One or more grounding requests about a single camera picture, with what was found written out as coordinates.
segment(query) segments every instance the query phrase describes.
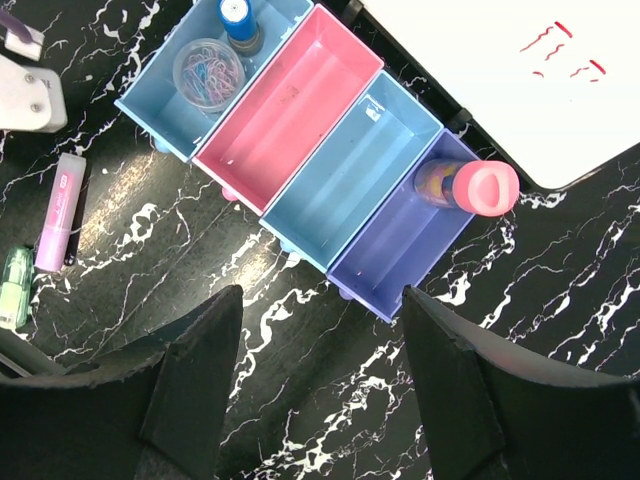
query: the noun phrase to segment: pink knob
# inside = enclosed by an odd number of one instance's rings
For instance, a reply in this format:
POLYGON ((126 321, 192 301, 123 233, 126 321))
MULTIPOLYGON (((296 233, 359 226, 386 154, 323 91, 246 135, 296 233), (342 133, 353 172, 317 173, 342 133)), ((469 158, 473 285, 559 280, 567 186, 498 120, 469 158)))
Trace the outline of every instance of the pink knob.
POLYGON ((235 194, 229 190, 228 188, 222 188, 222 196, 225 198, 225 200, 229 201, 229 202, 235 202, 238 200, 238 197, 235 196, 235 194))
POLYGON ((346 300, 347 302, 350 302, 351 300, 353 300, 353 297, 349 295, 347 292, 345 292, 344 290, 339 289, 339 293, 343 300, 346 300))

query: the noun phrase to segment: purple drawer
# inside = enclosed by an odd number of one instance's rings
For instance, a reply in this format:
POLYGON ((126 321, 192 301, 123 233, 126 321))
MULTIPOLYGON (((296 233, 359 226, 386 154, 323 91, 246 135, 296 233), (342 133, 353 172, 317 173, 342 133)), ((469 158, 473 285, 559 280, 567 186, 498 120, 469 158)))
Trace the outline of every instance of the purple drawer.
POLYGON ((404 287, 418 285, 473 218, 429 205, 415 192, 416 171, 442 158, 477 160, 454 134, 443 131, 329 269, 329 280, 343 297, 387 322, 400 308, 404 287))

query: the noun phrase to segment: white device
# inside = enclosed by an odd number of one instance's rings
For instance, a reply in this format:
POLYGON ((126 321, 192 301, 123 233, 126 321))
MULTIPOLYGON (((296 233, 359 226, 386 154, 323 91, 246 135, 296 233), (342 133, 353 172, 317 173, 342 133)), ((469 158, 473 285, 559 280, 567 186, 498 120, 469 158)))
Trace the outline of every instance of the white device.
POLYGON ((633 2, 362 1, 540 187, 640 142, 633 2))
POLYGON ((62 93, 62 81, 56 72, 48 68, 24 67, 33 75, 44 83, 49 91, 49 101, 51 102, 51 119, 49 123, 38 132, 55 133, 66 126, 67 109, 64 104, 64 94, 62 93))
POLYGON ((0 129, 53 133, 67 123, 60 77, 0 55, 0 129))

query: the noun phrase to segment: blue drawer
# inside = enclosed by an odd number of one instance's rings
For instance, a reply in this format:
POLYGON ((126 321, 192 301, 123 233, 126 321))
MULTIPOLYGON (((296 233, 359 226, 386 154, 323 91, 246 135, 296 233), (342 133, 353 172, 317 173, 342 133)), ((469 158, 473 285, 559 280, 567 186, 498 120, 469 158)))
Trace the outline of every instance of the blue drawer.
POLYGON ((381 72, 260 223, 326 272, 441 130, 381 72))

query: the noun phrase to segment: clear plastic container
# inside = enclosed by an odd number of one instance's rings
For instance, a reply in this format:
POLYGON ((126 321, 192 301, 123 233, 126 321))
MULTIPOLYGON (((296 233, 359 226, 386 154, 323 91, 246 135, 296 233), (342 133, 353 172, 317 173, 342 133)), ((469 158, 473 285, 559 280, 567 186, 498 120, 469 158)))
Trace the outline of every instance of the clear plastic container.
POLYGON ((173 81, 189 103, 205 113, 219 113, 242 90, 244 66, 230 46, 202 38, 189 42, 178 52, 173 81))

